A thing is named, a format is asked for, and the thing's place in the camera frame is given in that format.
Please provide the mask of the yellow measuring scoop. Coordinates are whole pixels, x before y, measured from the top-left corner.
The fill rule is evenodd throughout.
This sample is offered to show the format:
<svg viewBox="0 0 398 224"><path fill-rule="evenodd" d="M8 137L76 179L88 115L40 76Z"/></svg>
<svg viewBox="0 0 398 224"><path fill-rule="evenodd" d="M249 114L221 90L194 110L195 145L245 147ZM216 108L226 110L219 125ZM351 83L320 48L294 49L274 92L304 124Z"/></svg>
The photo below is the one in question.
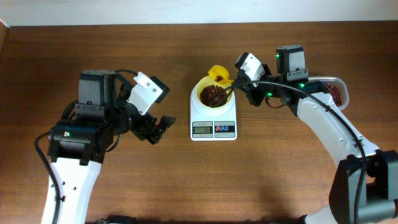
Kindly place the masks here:
<svg viewBox="0 0 398 224"><path fill-rule="evenodd" d="M221 65L214 65L208 71L209 76L221 85L232 84L233 80L230 79L229 71Z"/></svg>

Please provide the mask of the red adzuki beans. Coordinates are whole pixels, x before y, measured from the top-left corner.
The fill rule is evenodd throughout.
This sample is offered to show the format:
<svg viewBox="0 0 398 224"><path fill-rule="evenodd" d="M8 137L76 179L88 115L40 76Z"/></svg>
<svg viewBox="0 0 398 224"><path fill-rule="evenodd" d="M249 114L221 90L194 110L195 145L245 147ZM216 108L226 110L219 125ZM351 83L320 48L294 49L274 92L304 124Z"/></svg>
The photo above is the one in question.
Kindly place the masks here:
<svg viewBox="0 0 398 224"><path fill-rule="evenodd" d="M315 88L317 83L321 83L328 93L332 96L333 101L335 102L336 106L339 107L341 110L348 104L349 102L349 95L345 83L334 77L311 77L307 82L304 83L296 83L296 86L301 91L308 90L310 91L311 88ZM260 96L264 97L266 103L269 103L268 100L270 97L276 98L283 98L282 90L285 91L282 87L277 89L275 86L268 85L267 88L270 90L266 90L265 93L262 93L261 90L255 90L254 94L260 94ZM219 106L223 106L227 103L228 98L231 96L233 90L235 88L240 88L235 84L232 87L222 87L218 85L208 85L202 89L199 94L200 101L205 105L209 106L210 108L216 108Z"/></svg>

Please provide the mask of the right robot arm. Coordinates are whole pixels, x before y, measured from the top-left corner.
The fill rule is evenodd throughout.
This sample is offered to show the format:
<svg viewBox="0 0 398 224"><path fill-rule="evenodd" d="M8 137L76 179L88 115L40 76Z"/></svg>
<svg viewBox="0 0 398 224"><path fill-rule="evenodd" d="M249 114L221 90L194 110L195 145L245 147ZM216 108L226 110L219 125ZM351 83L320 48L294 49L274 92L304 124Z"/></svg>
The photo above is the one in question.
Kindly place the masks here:
<svg viewBox="0 0 398 224"><path fill-rule="evenodd" d="M317 136L337 170L328 205L299 223L379 223L397 218L397 152L382 151L344 116L321 78L311 78L301 45L277 48L277 75L253 54L235 63L250 104L280 98Z"/></svg>

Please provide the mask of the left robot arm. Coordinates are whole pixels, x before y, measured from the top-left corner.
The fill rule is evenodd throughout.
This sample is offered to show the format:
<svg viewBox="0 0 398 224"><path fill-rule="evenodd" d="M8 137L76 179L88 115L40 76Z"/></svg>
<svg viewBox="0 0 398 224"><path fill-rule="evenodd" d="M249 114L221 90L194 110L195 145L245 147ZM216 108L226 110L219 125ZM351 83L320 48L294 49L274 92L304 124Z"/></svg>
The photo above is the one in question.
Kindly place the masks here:
<svg viewBox="0 0 398 224"><path fill-rule="evenodd" d="M42 223L84 223L91 192L106 153L132 132L139 140L157 144L174 117L157 119L148 110L160 103L169 87L157 77L124 70L84 70L78 99L64 110L60 121L44 136L47 154L36 150L49 173Z"/></svg>

